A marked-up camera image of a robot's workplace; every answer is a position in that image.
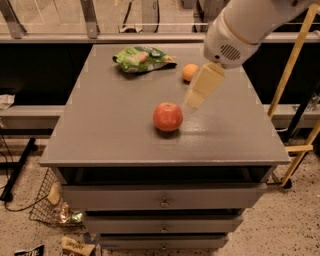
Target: drawer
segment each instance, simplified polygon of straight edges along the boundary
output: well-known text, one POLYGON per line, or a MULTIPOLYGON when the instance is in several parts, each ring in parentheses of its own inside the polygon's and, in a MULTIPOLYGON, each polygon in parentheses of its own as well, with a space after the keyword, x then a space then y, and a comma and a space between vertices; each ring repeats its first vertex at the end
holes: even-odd
POLYGON ((175 234, 229 233, 243 221, 241 216, 85 216, 90 233, 175 234))
POLYGON ((153 186, 64 186, 71 208, 85 210, 169 210, 252 207, 264 183, 153 186))
POLYGON ((104 249, 203 249, 222 248, 228 241, 226 236, 98 236, 104 249))

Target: gray tabletop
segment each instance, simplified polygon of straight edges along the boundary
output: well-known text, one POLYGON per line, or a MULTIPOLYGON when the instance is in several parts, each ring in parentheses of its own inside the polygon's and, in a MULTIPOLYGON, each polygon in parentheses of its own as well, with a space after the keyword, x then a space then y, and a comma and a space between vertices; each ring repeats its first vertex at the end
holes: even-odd
POLYGON ((198 111, 185 114, 170 136, 153 126, 155 107, 182 105, 185 64, 201 65, 202 44, 153 44, 177 66, 146 74, 123 73, 112 56, 132 45, 95 45, 53 135, 42 166, 235 166, 287 164, 285 151, 242 67, 226 70, 223 84, 198 111))

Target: orange ball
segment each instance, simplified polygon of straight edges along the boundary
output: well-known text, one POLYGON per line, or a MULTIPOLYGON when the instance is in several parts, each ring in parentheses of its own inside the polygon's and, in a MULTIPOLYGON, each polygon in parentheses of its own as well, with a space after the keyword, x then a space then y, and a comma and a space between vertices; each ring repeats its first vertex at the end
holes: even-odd
POLYGON ((195 64, 187 64, 183 67, 182 69, 182 78, 185 81, 190 82, 192 80, 192 77, 194 76, 194 74, 196 73, 196 71, 198 70, 198 66, 195 64))

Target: speckled floor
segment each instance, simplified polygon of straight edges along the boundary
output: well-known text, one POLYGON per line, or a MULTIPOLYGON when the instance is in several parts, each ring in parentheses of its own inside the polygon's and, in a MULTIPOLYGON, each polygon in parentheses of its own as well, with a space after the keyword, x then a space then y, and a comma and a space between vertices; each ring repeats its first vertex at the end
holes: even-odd
MULTIPOLYGON (((7 139, 7 144, 16 161, 27 139, 7 139)), ((38 164, 46 139, 37 139, 39 150, 28 157, 13 189, 14 199, 7 204, 10 209, 20 209, 32 204, 37 196, 47 171, 38 164)), ((5 146, 0 151, 8 161, 5 146)), ((287 166, 279 166, 275 173, 282 177, 287 166)), ((0 186, 6 182, 5 172, 0 173, 0 186)), ((199 255, 199 256, 318 256, 320 255, 320 158, 309 152, 298 171, 291 178, 293 187, 288 190, 269 186, 267 192, 253 208, 247 209, 244 221, 222 249, 168 250, 168 251, 104 251, 104 255, 199 255)), ((31 208, 21 212, 10 212, 0 203, 0 255, 10 256, 19 249, 32 249, 45 245, 46 255, 58 256, 62 249, 63 235, 83 241, 86 229, 50 228, 42 223, 29 220, 31 208)))

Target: red apple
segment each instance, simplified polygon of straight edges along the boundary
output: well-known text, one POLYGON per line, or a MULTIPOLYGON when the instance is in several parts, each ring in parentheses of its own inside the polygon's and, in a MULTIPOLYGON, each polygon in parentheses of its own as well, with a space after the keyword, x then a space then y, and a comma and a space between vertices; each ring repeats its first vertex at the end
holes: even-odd
POLYGON ((180 107, 172 102, 160 103, 153 112, 154 126, 164 132, 179 129, 183 121, 180 107))

